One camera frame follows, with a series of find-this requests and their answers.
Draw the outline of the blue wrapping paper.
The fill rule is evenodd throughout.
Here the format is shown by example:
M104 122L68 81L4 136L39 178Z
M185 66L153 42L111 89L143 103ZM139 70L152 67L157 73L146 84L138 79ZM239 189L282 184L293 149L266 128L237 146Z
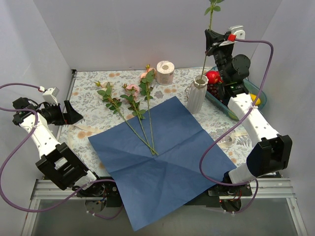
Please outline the blue wrapping paper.
M235 169L177 97L89 141L115 180L137 231L194 199Z

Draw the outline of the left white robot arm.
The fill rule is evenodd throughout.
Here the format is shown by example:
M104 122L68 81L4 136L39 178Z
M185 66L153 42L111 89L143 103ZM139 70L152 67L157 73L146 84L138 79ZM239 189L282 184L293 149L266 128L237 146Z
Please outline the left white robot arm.
M13 116L13 123L31 135L39 152L40 160L37 168L61 190L72 187L82 187L95 197L104 193L105 185L98 176L84 164L82 160L68 147L66 143L59 143L49 130L48 125L74 124L83 116L74 110L68 100L64 101L66 113L60 104L50 105L44 102L41 109L38 104L30 103L26 97L13 101L13 108L18 110Z

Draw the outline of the white rose flower stem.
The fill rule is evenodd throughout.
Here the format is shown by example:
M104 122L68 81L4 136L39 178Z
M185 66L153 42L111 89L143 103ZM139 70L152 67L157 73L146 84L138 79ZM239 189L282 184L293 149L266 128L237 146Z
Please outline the white rose flower stem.
M204 13L205 16L209 14L209 25L208 28L205 30L206 49L201 75L204 75L207 57L214 57L215 64L218 69L222 69L224 63L227 62L226 56L224 55L223 46L221 46L221 43L223 43L223 41L225 40L225 35L219 34L212 30L213 15L214 12L221 11L221 7L219 6L219 4L222 2L222 0L210 0L209 2L210 6L205 10Z

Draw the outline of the beige ribbon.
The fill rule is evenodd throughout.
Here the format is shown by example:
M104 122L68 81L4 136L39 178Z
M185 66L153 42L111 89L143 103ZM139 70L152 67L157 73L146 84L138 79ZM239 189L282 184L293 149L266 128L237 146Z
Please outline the beige ribbon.
M91 147L89 137L100 133L98 128L83 124L69 125L66 143L76 154L82 154Z

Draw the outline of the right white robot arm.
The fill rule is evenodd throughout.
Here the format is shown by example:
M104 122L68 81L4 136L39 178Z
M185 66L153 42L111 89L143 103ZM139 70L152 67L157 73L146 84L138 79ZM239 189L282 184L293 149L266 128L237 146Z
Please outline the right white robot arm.
M221 182L207 177L216 184L223 185L227 195L234 195L241 185L263 175L284 170L288 166L292 139L281 135L258 110L245 87L244 79L250 74L250 59L242 54L232 56L235 42L247 42L242 26L230 28L225 34L205 30L207 56L213 56L222 79L219 95L238 118L249 134L253 149L241 166L224 174Z

